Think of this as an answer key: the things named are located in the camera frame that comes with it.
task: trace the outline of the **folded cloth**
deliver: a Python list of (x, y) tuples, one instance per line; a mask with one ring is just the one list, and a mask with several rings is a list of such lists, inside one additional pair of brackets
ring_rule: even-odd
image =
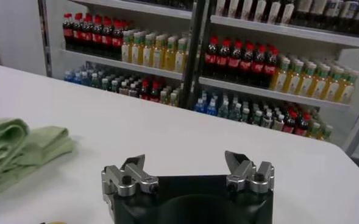
[[(0, 136), (0, 141), (8, 142), (7, 140), (10, 139), (2, 140)], [(33, 129), (28, 136), (25, 134), (16, 152), (7, 153), (7, 150), (0, 149), (0, 193), (52, 159), (71, 152), (73, 147), (74, 143), (68, 137), (67, 129), (51, 126)]]

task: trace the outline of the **cola bottle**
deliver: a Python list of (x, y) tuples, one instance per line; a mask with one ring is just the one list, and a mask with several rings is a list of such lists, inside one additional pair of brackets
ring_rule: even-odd
[(253, 59), (254, 45), (250, 42), (246, 43), (246, 50), (241, 56), (239, 65), (238, 81), (243, 84), (249, 83), (249, 77), (251, 76), (251, 64)]
[(205, 53), (205, 63), (204, 70), (202, 75), (204, 76), (214, 76), (216, 56), (218, 52), (217, 47), (218, 39), (216, 36), (212, 36), (209, 41), (208, 48)]
[(226, 38), (222, 42), (222, 47), (218, 51), (218, 55), (216, 58), (216, 78), (224, 79), (226, 78), (226, 69), (228, 64), (228, 58), (230, 55), (230, 39)]
[(241, 59), (241, 41), (236, 40), (232, 53), (228, 59), (227, 76), (230, 81), (237, 81), (238, 68)]

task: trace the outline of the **bottle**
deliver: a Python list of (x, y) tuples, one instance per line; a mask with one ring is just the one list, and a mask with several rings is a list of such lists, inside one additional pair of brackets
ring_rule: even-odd
[(154, 59), (153, 59), (153, 67), (154, 68), (161, 68), (163, 65), (163, 40), (164, 36), (157, 36), (155, 47), (154, 47)]
[(226, 77), (227, 62), (230, 55), (230, 39), (226, 38), (222, 42), (222, 47), (219, 50), (219, 54), (216, 58), (216, 77), (224, 79)]
[(322, 64), (319, 72), (319, 76), (312, 80), (311, 87), (308, 90), (308, 97), (320, 99), (320, 95), (325, 87), (327, 81), (327, 74), (330, 71), (330, 67)]
[(299, 96), (307, 96), (309, 87), (312, 84), (313, 73), (315, 72), (316, 64), (308, 62), (307, 70), (301, 74), (299, 84), (297, 85), (296, 91), (294, 92)]
[(167, 50), (165, 53), (165, 70), (172, 71), (174, 70), (174, 63), (175, 63), (175, 37), (169, 37), (167, 43)]
[(108, 80), (107, 80), (107, 78), (102, 79), (102, 90), (108, 91)]
[(344, 72), (343, 68), (340, 67), (334, 67), (332, 79), (327, 82), (325, 88), (323, 89), (323, 93), (320, 96), (320, 99), (325, 99), (328, 101), (334, 101), (336, 92), (341, 87), (340, 85), (340, 78), (342, 76), (342, 73)]
[(178, 51), (175, 54), (175, 68), (174, 70), (179, 73), (183, 73), (185, 70), (186, 60), (186, 38), (181, 38), (178, 41)]
[(130, 45), (130, 33), (129, 31), (124, 31), (124, 41), (121, 47), (122, 61), (132, 62), (132, 47)]
[(320, 29), (323, 26), (323, 12), (327, 0), (313, 0), (313, 5), (308, 16), (308, 26), (312, 28)]
[(307, 26), (309, 10), (313, 0), (300, 0), (297, 5), (297, 10), (293, 12), (292, 24), (296, 26)]
[(279, 114), (278, 118), (274, 121), (272, 125), (272, 129), (282, 131), (282, 128), (285, 125), (285, 123), (283, 122), (283, 118), (285, 118), (285, 116), (283, 114)]
[(337, 20), (336, 30), (339, 32), (348, 33), (352, 18), (358, 10), (359, 3), (357, 0), (347, 0), (344, 2), (339, 18)]
[(63, 21), (63, 36), (65, 40), (65, 47), (66, 49), (73, 48), (73, 24), (71, 22), (71, 13), (64, 14), (64, 21)]
[(149, 96), (149, 100), (153, 101), (153, 102), (159, 102), (159, 85), (157, 82), (153, 82), (152, 83), (152, 91), (151, 94)]
[(100, 54), (102, 52), (102, 17), (96, 15), (93, 28), (93, 51)]
[(252, 62), (251, 76), (249, 79), (250, 85), (260, 85), (261, 73), (263, 72), (265, 62), (265, 51), (266, 48), (264, 47), (264, 45), (260, 44), (258, 46), (258, 51), (254, 52), (254, 60)]
[(265, 116), (262, 118), (261, 126), (264, 128), (270, 128), (271, 127), (271, 112), (267, 112)]
[(252, 59), (254, 57), (252, 51), (254, 50), (254, 45), (251, 43), (246, 43), (246, 50), (241, 56), (240, 65), (239, 65), (239, 75), (238, 81), (243, 84), (249, 83), (249, 77), (251, 76), (251, 67)]
[(112, 80), (112, 92), (113, 93), (118, 93), (118, 81), (117, 80)]
[(105, 16), (104, 17), (104, 28), (102, 29), (102, 50), (104, 55), (111, 57), (113, 55), (113, 25), (112, 20)]
[(286, 116), (285, 125), (282, 128), (283, 132), (293, 133), (294, 126), (296, 124), (297, 114), (292, 112), (290, 116)]
[(260, 86), (263, 88), (268, 89), (272, 84), (272, 79), (277, 70), (277, 55), (278, 49), (273, 47), (271, 54), (265, 60), (265, 68), (260, 79)]
[(294, 62), (294, 71), (288, 74), (283, 84), (284, 93), (294, 94), (300, 81), (300, 73), (303, 65), (304, 63), (302, 61), (296, 60)]
[(129, 90), (128, 90), (128, 87), (126, 85), (127, 85), (127, 83), (125, 81), (123, 81), (121, 83), (121, 87), (119, 88), (119, 93), (122, 94), (122, 95), (128, 96), (129, 95)]
[(216, 57), (218, 53), (217, 43), (217, 37), (212, 36), (210, 38), (209, 45), (205, 53), (204, 69), (202, 71), (202, 75), (204, 76), (214, 76)]
[(237, 81), (240, 58), (241, 58), (241, 41), (236, 40), (235, 48), (233, 49), (228, 59), (227, 76), (230, 81), (233, 82)]

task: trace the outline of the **store shelf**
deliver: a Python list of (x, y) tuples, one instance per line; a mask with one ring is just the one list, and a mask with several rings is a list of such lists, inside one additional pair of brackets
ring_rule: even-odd
[(308, 28), (299, 28), (292, 26), (279, 26), (267, 23), (257, 23), (253, 21), (247, 21), (242, 19), (233, 19), (222, 16), (211, 16), (211, 23), (221, 24), (225, 26), (239, 27), (249, 30), (259, 30), (267, 33), (276, 33), (279, 35), (298, 37), (316, 41), (322, 41), (333, 44), (341, 44), (349, 47), (359, 47), (358, 37), (349, 37), (345, 35), (339, 35), (330, 33), (327, 31), (319, 31)]
[(68, 51), (68, 50), (64, 50), (64, 49), (62, 49), (61, 51), (64, 54), (68, 54), (70, 57), (77, 58), (79, 60), (95, 62), (95, 63), (99, 63), (99, 64), (103, 64), (103, 65), (109, 65), (109, 66), (113, 66), (113, 67), (117, 67), (117, 68), (128, 69), (131, 71), (142, 72), (142, 73), (147, 73), (147, 74), (151, 74), (151, 75), (157, 75), (157, 76), (166, 77), (166, 78), (170, 78), (170, 79), (177, 79), (177, 80), (182, 79), (182, 74), (178, 73), (178, 72), (172, 72), (172, 71), (166, 71), (166, 70), (157, 69), (157, 68), (150, 68), (150, 67), (145, 67), (145, 66), (141, 66), (141, 65), (130, 64), (130, 63), (126, 63), (123, 61), (116, 61), (116, 60), (112, 60), (109, 58), (88, 55), (88, 54), (78, 53), (78, 52), (74, 52), (74, 51)]
[(147, 3), (137, 3), (137, 2), (129, 2), (129, 1), (120, 1), (120, 0), (71, 0), (73, 2), (79, 4), (95, 4), (95, 5), (103, 5), (107, 7), (119, 8), (119, 9), (127, 9), (136, 12), (144, 12), (156, 15), (170, 16), (175, 18), (182, 19), (190, 19), (191, 12), (180, 10), (180, 9), (172, 9), (164, 6), (150, 5)]
[(278, 99), (278, 100), (302, 103), (302, 104), (310, 105), (310, 106), (314, 106), (314, 107), (327, 107), (327, 108), (333, 108), (336, 110), (348, 110), (350, 107), (350, 105), (346, 105), (346, 104), (333, 103), (333, 102), (329, 102), (329, 101), (325, 101), (325, 100), (318, 100), (318, 99), (314, 99), (314, 98), (291, 95), (291, 94), (287, 94), (287, 93), (280, 93), (280, 92), (276, 92), (276, 91), (270, 91), (267, 89), (239, 85), (239, 84), (235, 84), (235, 83), (224, 82), (224, 81), (209, 79), (209, 78), (205, 78), (205, 77), (200, 77), (199, 83), (203, 84), (203, 85), (238, 91), (241, 93), (248, 93), (248, 94)]

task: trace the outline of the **juice bottle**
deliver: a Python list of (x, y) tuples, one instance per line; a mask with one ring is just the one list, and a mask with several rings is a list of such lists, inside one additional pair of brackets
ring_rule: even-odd
[(175, 54), (175, 68), (174, 70), (179, 73), (183, 73), (185, 70), (186, 60), (186, 38), (181, 38), (178, 41), (178, 51)]
[(323, 89), (323, 93), (320, 96), (320, 99), (325, 99), (328, 101), (333, 101), (336, 95), (336, 92), (341, 87), (340, 85), (340, 78), (343, 73), (343, 68), (334, 67), (332, 79), (328, 82), (328, 86), (326, 85)]
[(290, 64), (290, 60), (287, 58), (282, 59), (281, 68), (278, 73), (274, 76), (274, 81), (271, 84), (271, 90), (281, 92), (283, 84), (285, 83), (287, 77), (287, 70)]
[(346, 87), (340, 94), (335, 95), (335, 102), (350, 103), (351, 95), (355, 89), (355, 81), (359, 76), (358, 71), (352, 71), (346, 82)]
[(164, 66), (166, 70), (172, 71), (174, 70), (174, 62), (175, 62), (175, 37), (169, 37), (167, 43), (167, 50), (165, 54), (165, 62)]
[(318, 77), (312, 80), (311, 87), (308, 90), (308, 97), (320, 99), (320, 95), (325, 87), (327, 81), (327, 74), (330, 71), (328, 65), (322, 64)]
[(307, 63), (307, 69), (301, 74), (299, 84), (297, 85), (296, 91), (294, 92), (296, 95), (306, 96), (308, 94), (309, 87), (312, 84), (313, 73), (315, 72), (315, 69), (316, 64), (309, 61)]

